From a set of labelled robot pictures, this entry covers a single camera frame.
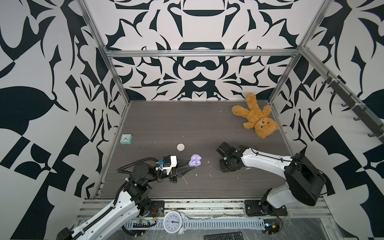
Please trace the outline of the white earbud charging case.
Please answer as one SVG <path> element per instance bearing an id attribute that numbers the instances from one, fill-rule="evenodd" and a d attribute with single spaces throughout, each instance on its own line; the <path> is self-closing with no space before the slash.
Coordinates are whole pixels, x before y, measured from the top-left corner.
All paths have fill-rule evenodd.
<path id="1" fill-rule="evenodd" d="M 185 150 L 185 145 L 182 144 L 182 143 L 177 144 L 177 150 L 178 150 L 179 152 L 184 151 L 184 150 Z"/>

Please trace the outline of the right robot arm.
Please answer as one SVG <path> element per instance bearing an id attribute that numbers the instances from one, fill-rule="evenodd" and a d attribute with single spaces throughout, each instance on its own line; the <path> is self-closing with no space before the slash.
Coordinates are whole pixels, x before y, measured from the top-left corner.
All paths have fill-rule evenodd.
<path id="1" fill-rule="evenodd" d="M 246 200 L 245 212 L 249 217 L 287 216 L 286 206 L 301 203 L 316 205 L 326 185 L 326 177 L 302 154 L 279 156 L 259 151 L 256 147 L 238 146 L 223 142 L 217 152 L 223 173 L 235 172 L 242 167 L 256 168 L 284 178 L 285 183 L 266 191 L 260 200 Z"/>

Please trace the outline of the purple earbud charging case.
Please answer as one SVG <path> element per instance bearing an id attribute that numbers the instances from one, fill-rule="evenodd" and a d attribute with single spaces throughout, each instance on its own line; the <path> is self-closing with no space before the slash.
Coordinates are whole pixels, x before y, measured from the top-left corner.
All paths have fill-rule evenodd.
<path id="1" fill-rule="evenodd" d="M 202 164 L 201 160 L 202 157 L 200 155 L 194 154 L 191 156 L 191 159 L 188 164 L 190 167 L 199 167 Z"/>

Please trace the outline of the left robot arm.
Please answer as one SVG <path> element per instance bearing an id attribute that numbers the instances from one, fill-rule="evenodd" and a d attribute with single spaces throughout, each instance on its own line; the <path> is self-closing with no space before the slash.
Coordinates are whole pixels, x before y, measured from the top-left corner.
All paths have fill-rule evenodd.
<path id="1" fill-rule="evenodd" d="M 150 182 L 162 182 L 168 179 L 176 183 L 178 178 L 201 165 L 201 156 L 194 154 L 187 161 L 178 161 L 177 156 L 165 156 L 161 160 L 148 157 L 117 169 L 118 173 L 128 177 L 118 188 L 113 201 L 72 230 L 64 228 L 58 240 L 106 240 L 118 230 L 135 236 L 125 228 L 125 224 L 136 217 L 150 213 L 152 201 L 149 193 Z"/>

